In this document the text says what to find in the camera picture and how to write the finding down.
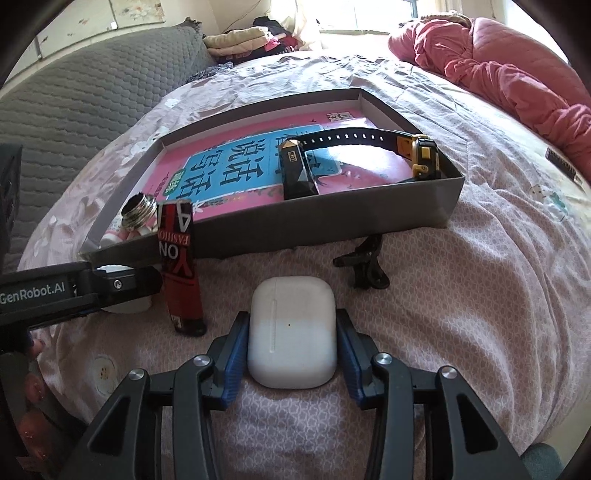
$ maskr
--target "gray quilted fabric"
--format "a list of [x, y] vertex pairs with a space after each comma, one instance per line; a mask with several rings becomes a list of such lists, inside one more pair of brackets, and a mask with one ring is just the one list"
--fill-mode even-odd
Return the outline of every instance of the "gray quilted fabric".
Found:
[[21, 204], [4, 271], [101, 149], [186, 79], [214, 65], [190, 26], [130, 33], [56, 60], [0, 99], [0, 142], [22, 144]]

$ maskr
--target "pink quilt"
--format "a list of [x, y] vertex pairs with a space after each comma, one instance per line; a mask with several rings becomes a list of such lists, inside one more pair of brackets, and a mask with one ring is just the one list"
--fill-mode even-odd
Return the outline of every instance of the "pink quilt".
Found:
[[591, 180], [591, 97], [574, 70], [540, 43], [477, 18], [470, 30], [446, 20], [408, 24], [388, 47], [518, 118]]

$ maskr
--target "silver screw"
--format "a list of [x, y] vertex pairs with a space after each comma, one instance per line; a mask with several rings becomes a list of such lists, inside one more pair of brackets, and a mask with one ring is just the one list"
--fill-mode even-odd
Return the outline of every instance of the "silver screw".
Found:
[[198, 355], [193, 358], [193, 363], [197, 367], [205, 367], [205, 365], [209, 365], [211, 359], [207, 355]]
[[448, 380], [451, 380], [457, 377], [457, 370], [453, 367], [443, 367], [441, 369], [441, 374]]
[[375, 361], [380, 365], [389, 365], [392, 363], [392, 355], [390, 355], [389, 353], [376, 353], [374, 358]]
[[127, 376], [130, 380], [139, 380], [144, 377], [144, 371], [141, 368], [134, 368]]

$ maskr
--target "folded towel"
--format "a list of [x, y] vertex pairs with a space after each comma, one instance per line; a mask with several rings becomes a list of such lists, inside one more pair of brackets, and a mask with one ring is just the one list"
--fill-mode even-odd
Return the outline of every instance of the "folded towel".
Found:
[[242, 43], [239, 43], [238, 45], [233, 45], [230, 47], [208, 48], [207, 51], [212, 57], [225, 57], [228, 55], [235, 55], [237, 53], [246, 53], [264, 47], [271, 41], [272, 38], [273, 34], [267, 31], [267, 33], [263, 37], [253, 38], [252, 40], [246, 40]]
[[251, 27], [245, 30], [232, 30], [221, 35], [209, 35], [203, 38], [203, 42], [207, 48], [233, 47], [248, 40], [265, 37], [268, 33], [267, 27]]

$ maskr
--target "gray box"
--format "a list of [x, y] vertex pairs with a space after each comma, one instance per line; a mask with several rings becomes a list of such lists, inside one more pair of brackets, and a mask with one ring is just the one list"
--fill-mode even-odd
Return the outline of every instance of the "gray box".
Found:
[[[420, 134], [396, 110], [363, 89], [300, 93], [253, 103], [187, 125], [157, 140], [138, 160], [91, 227], [80, 254], [94, 265], [137, 267], [160, 262], [156, 234], [99, 249], [101, 237], [150, 164], [165, 150], [247, 123], [286, 115], [360, 110], [377, 128]], [[346, 192], [285, 200], [195, 222], [195, 256], [226, 258], [318, 245], [373, 233], [444, 227], [456, 206], [464, 178], [440, 156], [445, 178], [397, 183]]]

